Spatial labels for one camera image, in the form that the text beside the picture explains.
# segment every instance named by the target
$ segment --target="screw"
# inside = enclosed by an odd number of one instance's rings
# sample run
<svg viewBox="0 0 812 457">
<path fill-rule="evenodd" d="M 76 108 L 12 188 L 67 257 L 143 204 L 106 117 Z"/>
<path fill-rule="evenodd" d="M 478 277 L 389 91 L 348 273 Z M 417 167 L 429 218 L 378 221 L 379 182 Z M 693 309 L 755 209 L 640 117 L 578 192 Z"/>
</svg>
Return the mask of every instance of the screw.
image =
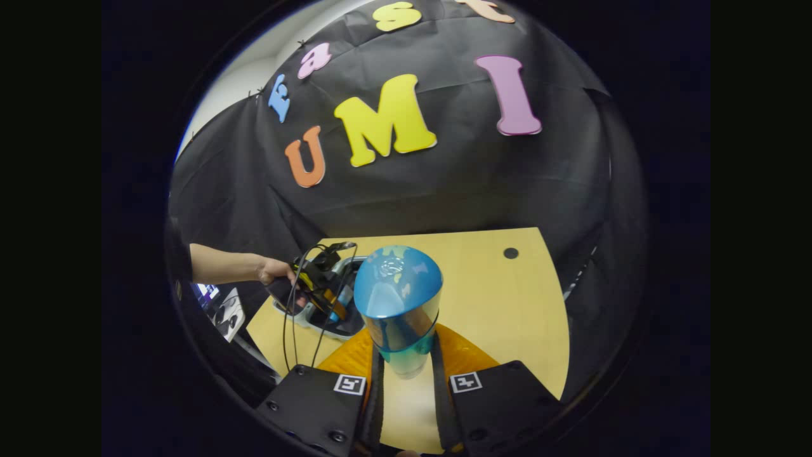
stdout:
<svg viewBox="0 0 812 457">
<path fill-rule="evenodd" d="M 345 442 L 347 441 L 347 436 L 337 430 L 333 430 L 330 432 L 330 439 L 335 442 Z"/>
</svg>

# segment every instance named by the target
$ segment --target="yellow letter m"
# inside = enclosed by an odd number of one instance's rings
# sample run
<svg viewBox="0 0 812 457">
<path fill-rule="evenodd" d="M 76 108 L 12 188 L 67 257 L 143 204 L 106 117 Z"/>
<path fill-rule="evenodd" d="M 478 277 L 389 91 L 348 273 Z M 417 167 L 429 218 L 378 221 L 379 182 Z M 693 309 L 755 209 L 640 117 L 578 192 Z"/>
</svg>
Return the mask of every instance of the yellow letter m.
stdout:
<svg viewBox="0 0 812 457">
<path fill-rule="evenodd" d="M 429 132 L 417 105 L 416 84 L 414 75 L 395 76 L 383 83 L 378 112 L 358 97 L 348 98 L 335 108 L 335 117 L 344 122 L 347 130 L 353 167 L 375 161 L 375 151 L 366 147 L 364 138 L 380 155 L 387 157 L 392 128 L 395 129 L 395 150 L 401 154 L 437 144 L 437 135 Z"/>
</svg>

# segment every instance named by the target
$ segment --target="black cable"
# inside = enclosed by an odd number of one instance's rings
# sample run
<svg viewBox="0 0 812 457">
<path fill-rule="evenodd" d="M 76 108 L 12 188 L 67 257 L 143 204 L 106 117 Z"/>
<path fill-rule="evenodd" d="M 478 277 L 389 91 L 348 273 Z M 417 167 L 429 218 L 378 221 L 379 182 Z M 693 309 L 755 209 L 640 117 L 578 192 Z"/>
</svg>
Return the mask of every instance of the black cable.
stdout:
<svg viewBox="0 0 812 457">
<path fill-rule="evenodd" d="M 299 275 L 302 273 L 302 268 L 305 266 L 305 263 L 307 262 L 307 259 L 306 259 L 307 254 L 309 254 L 310 251 L 315 249 L 315 248 L 319 248 L 321 250 L 324 250 L 323 248 L 321 248 L 321 246 L 318 245 L 318 244 L 313 245 L 313 246 L 309 247 L 305 252 L 303 252 L 301 257 L 299 257 L 299 267 L 296 269 L 296 279 L 293 280 L 293 284 L 291 285 L 291 292 L 287 295 L 287 302 L 285 303 L 285 310 L 284 310 L 285 311 L 284 319 L 282 320 L 282 352 L 285 355 L 285 368 L 287 368 L 287 370 L 289 372 L 291 371 L 291 366 L 287 361 L 287 343 L 285 342 L 285 332 L 286 332 L 286 327 L 287 327 L 287 314 L 290 313 L 291 319 L 293 320 L 293 327 L 292 327 L 292 330 L 291 330 L 291 333 L 293 335 L 293 354 L 296 357 L 296 363 L 299 363 L 299 351 L 296 348 L 296 316 L 294 316 L 293 310 L 291 309 L 291 302 L 292 302 L 292 298 L 296 295 L 296 284 L 299 282 Z"/>
<path fill-rule="evenodd" d="M 217 311 L 220 311 L 221 308 L 225 307 L 226 303 L 232 302 L 232 301 L 236 300 L 239 297 L 240 297 L 239 295 L 235 295 L 235 296 L 233 296 L 231 298 L 226 298 L 225 300 L 222 301 L 222 303 L 220 303 L 220 306 L 217 307 Z"/>
<path fill-rule="evenodd" d="M 310 362 L 310 367 L 313 368 L 313 365 L 316 364 L 316 354 L 318 354 L 318 348 L 322 345 L 322 338 L 324 337 L 324 329 L 327 328 L 327 323 L 330 321 L 330 316 L 333 314 L 333 308 L 335 308 L 335 302 L 339 301 L 339 297 L 341 296 L 342 289 L 344 288 L 344 280 L 347 279 L 347 273 L 352 270 L 352 262 L 355 261 L 355 254 L 358 251 L 358 245 L 355 246 L 355 249 L 352 250 L 352 257 L 350 257 L 350 261 L 348 263 L 349 268 L 344 270 L 344 273 L 341 275 L 341 282 L 339 283 L 339 288 L 336 290 L 335 300 L 330 305 L 330 310 L 327 312 L 327 319 L 324 321 L 324 325 L 322 325 L 322 332 L 318 335 L 318 343 L 316 344 L 316 350 L 313 352 L 313 361 Z"/>
</svg>

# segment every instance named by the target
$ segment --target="pink letter i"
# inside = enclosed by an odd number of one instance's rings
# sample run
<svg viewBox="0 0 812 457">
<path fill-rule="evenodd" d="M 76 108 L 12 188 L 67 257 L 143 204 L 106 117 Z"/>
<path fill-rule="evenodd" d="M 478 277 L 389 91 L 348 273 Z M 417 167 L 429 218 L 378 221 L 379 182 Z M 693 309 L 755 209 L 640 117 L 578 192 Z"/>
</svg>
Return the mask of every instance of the pink letter i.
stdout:
<svg viewBox="0 0 812 457">
<path fill-rule="evenodd" d="M 534 135 L 542 131 L 542 121 L 530 110 L 525 87 L 521 84 L 521 62 L 506 55 L 483 55 L 474 62 L 488 72 L 496 88 L 502 119 L 496 129 L 503 135 Z"/>
</svg>

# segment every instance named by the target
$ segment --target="black fabric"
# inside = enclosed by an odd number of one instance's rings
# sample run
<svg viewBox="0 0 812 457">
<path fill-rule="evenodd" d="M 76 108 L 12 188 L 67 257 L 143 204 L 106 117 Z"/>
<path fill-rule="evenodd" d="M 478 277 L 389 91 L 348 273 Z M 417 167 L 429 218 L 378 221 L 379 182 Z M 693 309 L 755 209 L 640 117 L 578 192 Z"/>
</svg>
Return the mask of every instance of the black fabric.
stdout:
<svg viewBox="0 0 812 457">
<path fill-rule="evenodd" d="M 446 452 L 462 442 L 460 426 L 457 423 L 451 392 L 448 390 L 448 376 L 443 364 L 443 352 L 440 350 L 440 336 L 434 334 L 431 347 L 431 370 L 434 375 L 434 415 L 437 418 L 437 431 L 440 435 L 440 446 Z"/>
<path fill-rule="evenodd" d="M 420 22 L 384 33 L 372 12 L 388 3 L 365 4 L 326 26 L 269 75 L 261 95 L 198 132 L 175 165 L 170 213 L 190 242 L 288 261 L 325 236 L 539 227 L 562 290 L 588 264 L 567 301 L 562 399 L 574 398 L 624 340 L 639 302 L 646 219 L 631 138 L 595 74 L 522 11 L 500 2 L 516 19 L 504 24 L 453 0 L 414 0 Z M 323 42 L 331 61 L 298 79 L 302 57 Z M 474 64 L 486 54 L 521 61 L 539 134 L 497 131 L 494 86 Z M 291 101 L 283 124 L 268 107 L 280 73 Z M 403 74 L 417 76 L 417 101 L 438 144 L 353 167 L 334 109 L 351 97 L 377 109 L 383 83 Z M 326 175 L 304 189 L 284 149 L 314 125 Z M 306 143 L 301 150 L 309 168 Z"/>
<path fill-rule="evenodd" d="M 276 386 L 270 370 L 250 354 L 222 337 L 201 309 L 192 292 L 192 258 L 188 243 L 172 218 L 167 221 L 166 265 L 175 299 L 186 327 L 214 372 L 250 406 L 256 407 Z"/>
<path fill-rule="evenodd" d="M 358 440 L 366 446 L 372 455 L 381 445 L 381 431 L 383 430 L 383 362 L 381 353 L 372 346 L 372 376 L 369 377 L 369 397 L 361 416 L 361 428 Z"/>
</svg>

